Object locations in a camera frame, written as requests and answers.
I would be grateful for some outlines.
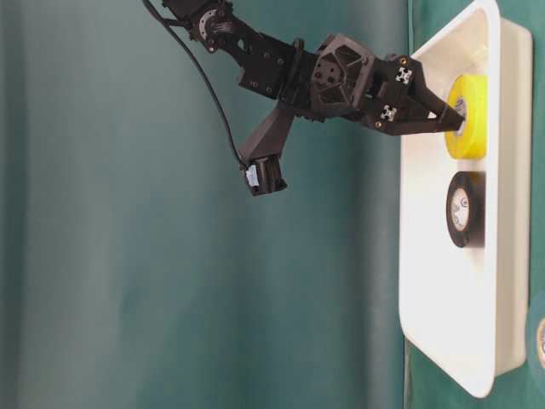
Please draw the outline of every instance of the roll of tape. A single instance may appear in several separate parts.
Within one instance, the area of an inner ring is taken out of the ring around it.
[[[482,159],[486,155],[485,75],[461,75],[449,94],[449,105],[466,120],[458,131],[445,132],[446,146],[454,159]]]
[[[526,320],[526,353],[531,377],[545,396],[545,292],[531,299]]]
[[[446,223],[458,247],[485,245],[484,172],[458,172],[452,178],[446,200]]]

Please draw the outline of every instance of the tape roll center hole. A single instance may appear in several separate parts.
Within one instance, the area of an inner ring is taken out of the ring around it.
[[[457,231],[463,232],[469,222],[469,195],[465,189],[459,187],[452,196],[450,217]]]
[[[468,123],[468,104],[466,103],[466,100],[464,100],[462,97],[458,98],[456,100],[456,104],[454,105],[454,109],[466,119],[462,122],[460,129],[454,133],[456,136],[462,136],[464,130],[466,130],[466,124]]]

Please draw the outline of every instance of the white tray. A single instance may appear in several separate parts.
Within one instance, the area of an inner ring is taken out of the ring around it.
[[[530,232],[532,40],[477,0],[414,57],[446,100],[461,74],[488,76],[486,158],[455,161],[444,134],[401,142],[399,313],[404,334],[471,395],[525,361]],[[446,194],[459,170],[486,172],[485,248],[459,249]]]

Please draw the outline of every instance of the robotic arm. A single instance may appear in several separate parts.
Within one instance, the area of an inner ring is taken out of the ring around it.
[[[255,32],[227,0],[163,0],[175,19],[143,1],[165,26],[185,28],[209,53],[227,52],[242,68],[241,87],[278,100],[237,152],[254,196],[287,188],[279,160],[295,117],[343,117],[388,135],[458,130],[464,121],[427,88],[422,64],[407,55],[381,60],[342,34],[308,52],[299,38],[287,44]]]

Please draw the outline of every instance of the black plastic part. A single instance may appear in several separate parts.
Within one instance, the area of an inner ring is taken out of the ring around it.
[[[294,117],[295,114],[288,107],[279,103],[240,147],[244,163],[249,169],[252,165],[256,167],[258,186],[251,186],[244,172],[244,179],[255,196],[278,192],[287,187],[282,179],[279,159]]]
[[[215,0],[163,0],[163,6],[169,8],[179,20],[188,20],[200,9],[206,8]]]
[[[257,186],[250,184],[249,172],[255,172]],[[252,161],[249,170],[243,170],[243,173],[246,185],[254,196],[281,192],[288,187],[282,178],[278,156],[273,155],[267,158],[256,159]]]
[[[468,196],[468,223],[462,231],[453,222],[452,201],[456,190],[463,189]],[[485,245],[486,174],[458,172],[452,178],[446,200],[446,223],[452,242],[458,247]]]

